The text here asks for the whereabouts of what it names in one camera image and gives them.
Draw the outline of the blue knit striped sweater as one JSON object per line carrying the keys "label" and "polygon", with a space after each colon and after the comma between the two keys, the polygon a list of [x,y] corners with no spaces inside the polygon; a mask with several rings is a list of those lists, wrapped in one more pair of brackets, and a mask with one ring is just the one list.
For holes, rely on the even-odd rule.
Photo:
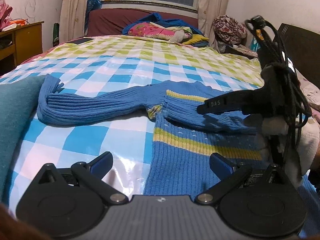
{"label": "blue knit striped sweater", "polygon": [[146,195],[195,198],[219,181],[209,167],[211,154],[263,168],[272,159],[272,140],[277,142],[276,153],[286,174],[298,186],[319,145],[317,122],[309,119],[292,132],[282,118],[243,115],[240,111],[197,113],[197,106],[221,94],[198,81],[163,81],[87,97],[65,93],[61,81],[47,75],[39,93],[37,116],[47,125],[81,126],[145,111],[155,123]]}

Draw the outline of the pile of colourful clothes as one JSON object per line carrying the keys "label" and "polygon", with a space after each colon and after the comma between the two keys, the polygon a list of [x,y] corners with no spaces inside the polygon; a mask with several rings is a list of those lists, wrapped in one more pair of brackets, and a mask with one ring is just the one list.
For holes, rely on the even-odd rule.
{"label": "pile of colourful clothes", "polygon": [[179,18],[164,19],[157,12],[127,25],[122,34],[154,38],[196,48],[209,46],[209,38],[193,25]]}

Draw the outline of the blue yellow carton box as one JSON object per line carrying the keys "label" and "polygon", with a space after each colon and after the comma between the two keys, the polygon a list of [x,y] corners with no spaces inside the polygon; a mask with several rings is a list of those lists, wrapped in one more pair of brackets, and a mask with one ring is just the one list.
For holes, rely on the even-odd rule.
{"label": "blue yellow carton box", "polygon": [[257,39],[255,37],[252,37],[251,43],[249,45],[249,49],[255,53],[257,53],[258,50],[260,49],[260,45],[257,42]]}

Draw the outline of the floral brown cloth bundle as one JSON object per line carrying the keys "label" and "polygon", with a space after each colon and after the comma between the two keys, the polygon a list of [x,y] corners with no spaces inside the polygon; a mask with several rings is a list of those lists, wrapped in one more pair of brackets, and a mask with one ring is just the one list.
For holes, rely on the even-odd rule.
{"label": "floral brown cloth bundle", "polygon": [[228,15],[217,17],[213,21],[213,28],[226,44],[240,44],[247,37],[245,25]]}

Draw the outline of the teal folded garment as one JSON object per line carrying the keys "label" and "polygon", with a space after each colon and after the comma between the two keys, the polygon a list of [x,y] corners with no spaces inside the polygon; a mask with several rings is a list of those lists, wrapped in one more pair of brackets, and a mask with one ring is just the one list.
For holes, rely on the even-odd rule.
{"label": "teal folded garment", "polygon": [[44,76],[29,76],[1,84],[1,196],[15,148],[37,107]]}

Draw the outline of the checkered blue green bedsheet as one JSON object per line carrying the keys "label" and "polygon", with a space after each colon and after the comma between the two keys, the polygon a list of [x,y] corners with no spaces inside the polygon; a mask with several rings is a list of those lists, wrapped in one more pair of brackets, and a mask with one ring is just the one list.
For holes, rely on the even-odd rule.
{"label": "checkered blue green bedsheet", "polygon": [[[257,60],[124,36],[63,44],[5,74],[1,83],[46,74],[59,78],[65,93],[91,97],[166,80],[199,81],[221,91],[263,85]],[[139,113],[79,128],[50,127],[34,118],[17,152],[6,197],[9,207],[16,209],[36,169],[45,161],[65,166],[104,151],[115,156],[115,185],[127,194],[141,193],[149,174],[152,139],[153,123]]]}

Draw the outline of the right beige curtain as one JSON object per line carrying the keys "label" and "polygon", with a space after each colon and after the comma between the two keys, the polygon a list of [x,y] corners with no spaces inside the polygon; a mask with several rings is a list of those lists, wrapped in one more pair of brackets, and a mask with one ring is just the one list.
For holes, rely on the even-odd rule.
{"label": "right beige curtain", "polygon": [[218,49],[217,40],[215,37],[213,22],[221,15],[224,15],[227,10],[229,0],[198,0],[198,27],[203,35],[209,38],[209,46]]}

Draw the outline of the beige curtain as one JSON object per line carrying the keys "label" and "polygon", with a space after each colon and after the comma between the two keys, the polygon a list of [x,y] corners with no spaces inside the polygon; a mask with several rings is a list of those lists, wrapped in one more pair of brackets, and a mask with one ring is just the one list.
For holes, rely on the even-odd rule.
{"label": "beige curtain", "polygon": [[88,0],[62,0],[59,41],[65,43],[83,37]]}
{"label": "beige curtain", "polygon": [[209,38],[209,46],[218,49],[217,40],[215,37],[213,22],[221,15],[224,15],[227,10],[229,0],[198,0],[198,27],[203,35]]}

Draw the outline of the maroon sofa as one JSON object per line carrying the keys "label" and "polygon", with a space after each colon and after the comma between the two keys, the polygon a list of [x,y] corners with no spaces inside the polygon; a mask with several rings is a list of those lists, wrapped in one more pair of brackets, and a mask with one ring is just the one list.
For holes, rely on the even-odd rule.
{"label": "maroon sofa", "polygon": [[167,12],[152,12],[139,9],[97,9],[89,13],[87,36],[127,34],[139,22],[153,22],[164,27],[188,26],[200,33],[196,18]]}

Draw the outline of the wooden side cabinet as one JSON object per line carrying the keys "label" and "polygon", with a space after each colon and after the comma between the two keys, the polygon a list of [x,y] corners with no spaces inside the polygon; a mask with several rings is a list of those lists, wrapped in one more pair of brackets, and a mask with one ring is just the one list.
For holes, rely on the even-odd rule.
{"label": "wooden side cabinet", "polygon": [[36,22],[1,32],[1,76],[33,56],[43,53],[42,24]]}

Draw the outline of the green bottle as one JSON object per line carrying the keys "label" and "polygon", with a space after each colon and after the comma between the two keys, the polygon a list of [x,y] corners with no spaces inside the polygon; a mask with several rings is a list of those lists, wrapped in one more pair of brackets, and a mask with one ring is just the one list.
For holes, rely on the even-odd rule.
{"label": "green bottle", "polygon": [[53,25],[53,46],[57,46],[59,44],[59,23],[54,23]]}

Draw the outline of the left beige curtain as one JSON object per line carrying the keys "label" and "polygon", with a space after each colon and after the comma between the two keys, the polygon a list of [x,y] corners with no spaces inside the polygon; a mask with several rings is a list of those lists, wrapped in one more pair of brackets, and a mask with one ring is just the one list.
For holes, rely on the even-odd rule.
{"label": "left beige curtain", "polygon": [[62,0],[59,41],[65,43],[83,37],[88,0]]}

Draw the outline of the blue hanging bag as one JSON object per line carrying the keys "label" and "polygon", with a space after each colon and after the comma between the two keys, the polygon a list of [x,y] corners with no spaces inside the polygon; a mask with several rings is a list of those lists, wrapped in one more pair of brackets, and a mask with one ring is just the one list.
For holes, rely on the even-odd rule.
{"label": "blue hanging bag", "polygon": [[93,10],[101,9],[102,2],[101,0],[87,0],[87,8],[86,8],[86,14],[85,14],[85,25],[84,25],[84,32],[87,31],[88,28],[88,22],[89,22],[89,14]]}

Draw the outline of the orange object on cabinet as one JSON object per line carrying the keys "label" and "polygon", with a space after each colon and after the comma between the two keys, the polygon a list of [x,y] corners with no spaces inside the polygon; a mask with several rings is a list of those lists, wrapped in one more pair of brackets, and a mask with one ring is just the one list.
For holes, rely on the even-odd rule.
{"label": "orange object on cabinet", "polygon": [[11,20],[10,22],[6,23],[5,26],[1,29],[1,31],[15,29],[17,27],[24,26],[28,23],[29,22],[27,19],[23,19],[23,18],[14,19],[14,20]]}

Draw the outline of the pink floral quilt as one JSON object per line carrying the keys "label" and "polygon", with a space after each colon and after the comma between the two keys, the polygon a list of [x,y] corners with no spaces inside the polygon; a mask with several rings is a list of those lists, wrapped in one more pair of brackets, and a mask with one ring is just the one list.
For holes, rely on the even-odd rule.
{"label": "pink floral quilt", "polygon": [[8,5],[5,0],[0,0],[0,29],[3,30],[10,24],[10,14],[12,7]]}

